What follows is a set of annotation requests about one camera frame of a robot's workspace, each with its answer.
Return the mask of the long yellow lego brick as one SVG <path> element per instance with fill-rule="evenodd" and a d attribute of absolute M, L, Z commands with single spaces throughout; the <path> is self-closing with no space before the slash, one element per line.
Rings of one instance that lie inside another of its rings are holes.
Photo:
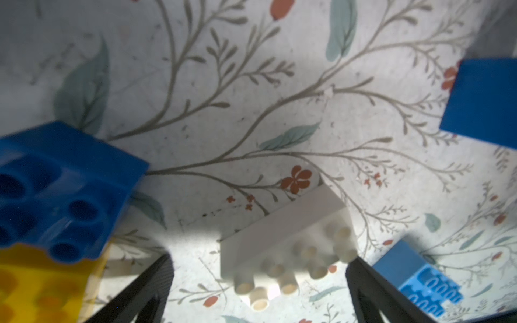
<path fill-rule="evenodd" d="M 70 265 L 30 246 L 2 249 L 1 321 L 85 322 L 94 311 L 109 252 Z"/>

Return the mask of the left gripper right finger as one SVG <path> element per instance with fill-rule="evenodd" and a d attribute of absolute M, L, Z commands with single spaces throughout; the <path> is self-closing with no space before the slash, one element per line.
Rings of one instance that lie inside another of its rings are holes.
<path fill-rule="evenodd" d="M 345 277 L 359 323 L 383 322 L 384 317 L 390 322 L 434 322 L 362 258 L 348 264 Z"/>

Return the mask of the white lego brick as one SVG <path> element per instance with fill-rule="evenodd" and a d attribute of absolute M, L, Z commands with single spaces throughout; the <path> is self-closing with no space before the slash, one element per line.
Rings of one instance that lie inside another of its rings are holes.
<path fill-rule="evenodd" d="M 219 250 L 222 280 L 254 312 L 358 257 L 349 210 L 326 184 L 222 240 Z"/>

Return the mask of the floral table mat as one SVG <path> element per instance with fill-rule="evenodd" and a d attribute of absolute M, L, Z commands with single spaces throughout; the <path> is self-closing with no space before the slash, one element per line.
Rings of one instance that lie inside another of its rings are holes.
<path fill-rule="evenodd" d="M 408 239 L 465 322 L 516 308 L 516 152 L 439 126 L 460 61 L 515 41 L 515 1 L 2 1 L 1 133 L 67 121 L 149 162 L 93 311 L 167 252 L 163 322 L 355 322 L 343 263 L 262 312 L 219 270 L 326 184 L 365 261 Z"/>

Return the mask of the light blue long lego brick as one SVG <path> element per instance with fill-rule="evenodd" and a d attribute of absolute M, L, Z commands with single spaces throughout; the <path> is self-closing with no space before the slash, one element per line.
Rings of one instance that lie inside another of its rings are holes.
<path fill-rule="evenodd" d="M 460 285 L 431 265 L 405 241 L 397 242 L 374 265 L 375 269 L 424 313 L 440 318 L 443 304 L 464 300 Z"/>

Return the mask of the dark blue square lego brick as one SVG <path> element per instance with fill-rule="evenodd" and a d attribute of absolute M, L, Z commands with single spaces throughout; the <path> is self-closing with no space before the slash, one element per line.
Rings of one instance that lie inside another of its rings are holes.
<path fill-rule="evenodd" d="M 68 264 L 99 258 L 148 167 L 59 121 L 3 136 L 1 247 Z"/>

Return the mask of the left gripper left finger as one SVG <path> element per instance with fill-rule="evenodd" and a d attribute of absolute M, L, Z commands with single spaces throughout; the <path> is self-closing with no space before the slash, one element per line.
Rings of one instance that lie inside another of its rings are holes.
<path fill-rule="evenodd" d="M 164 254 L 87 323 L 160 323 L 174 278 L 170 254 Z"/>

